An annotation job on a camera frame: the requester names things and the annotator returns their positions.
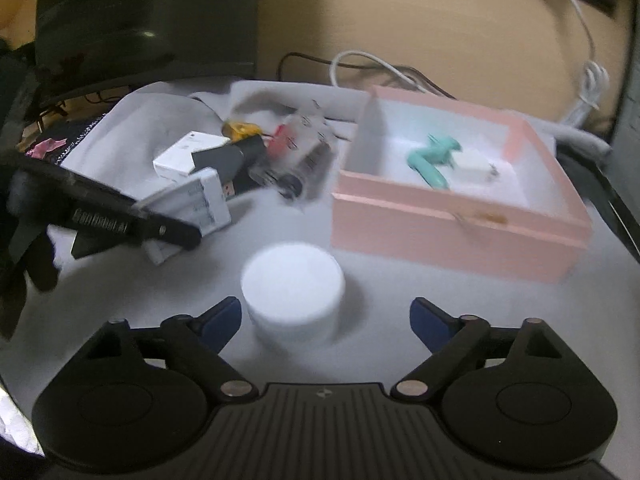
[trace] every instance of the white charger block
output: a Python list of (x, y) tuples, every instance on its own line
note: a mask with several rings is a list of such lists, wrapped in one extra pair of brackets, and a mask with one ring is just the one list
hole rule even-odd
[[(204, 168), (183, 182), (136, 202), (134, 207), (194, 224), (203, 237), (231, 222), (218, 172), (211, 168)], [(142, 247), (156, 265), (182, 250), (160, 240), (146, 240)]]
[(189, 132), (154, 159), (154, 169), (158, 176), (180, 182), (195, 169), (191, 153), (219, 148), (229, 141), (219, 135)]
[(451, 165), (456, 178), (469, 184), (486, 184), (497, 176), (495, 166), (476, 150), (452, 152)]
[(241, 288), (258, 332), (281, 349), (303, 351), (335, 331), (345, 282), (329, 253), (310, 244), (275, 244), (254, 254)]

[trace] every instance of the white power adapter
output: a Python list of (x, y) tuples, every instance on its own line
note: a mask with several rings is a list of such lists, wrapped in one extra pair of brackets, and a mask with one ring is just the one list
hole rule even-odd
[(451, 165), (456, 178), (469, 184), (486, 184), (498, 175), (495, 166), (482, 153), (473, 150), (452, 152)]

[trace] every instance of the yellow object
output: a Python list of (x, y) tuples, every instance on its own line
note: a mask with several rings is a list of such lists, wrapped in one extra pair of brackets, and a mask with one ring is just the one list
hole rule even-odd
[(231, 139), (231, 142), (246, 139), (254, 135), (261, 135), (262, 128), (257, 124), (251, 123), (235, 123), (229, 121), (222, 125), (222, 134)]

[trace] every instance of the white table surface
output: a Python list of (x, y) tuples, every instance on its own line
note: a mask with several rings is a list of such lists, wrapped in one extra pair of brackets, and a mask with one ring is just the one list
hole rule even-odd
[[(30, 291), (0, 374), (29, 415), (33, 403), (103, 322), (156, 326), (178, 313), (197, 316), (226, 296), (241, 298), (245, 261), (268, 244), (305, 240), (329, 248), (335, 165), (318, 200), (286, 205), (261, 189), (230, 202), (233, 223), (160, 267), (141, 250), (115, 248), (73, 261), (73, 237), (51, 230), (62, 265), (50, 294)], [(411, 332), (408, 309), (424, 296), (453, 316), (473, 313), (495, 326), (546, 320), (613, 396), (616, 433), (603, 464), (640, 478), (640, 266), (592, 209), (594, 234), (571, 274), (557, 285), (510, 282), (401, 260), (332, 250), (346, 276), (340, 325), (331, 344), (287, 355), (263, 346), (246, 312), (222, 357), (259, 387), (267, 382), (382, 382), (389, 388), (429, 355)]]

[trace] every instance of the teal object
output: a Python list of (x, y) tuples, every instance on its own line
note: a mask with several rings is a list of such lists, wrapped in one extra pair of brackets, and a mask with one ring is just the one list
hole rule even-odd
[(447, 179), (437, 170), (437, 164), (449, 164), (451, 152), (462, 150), (460, 143), (453, 137), (429, 136), (430, 145), (413, 150), (406, 158), (412, 170), (420, 173), (424, 181), (434, 189), (449, 189)]

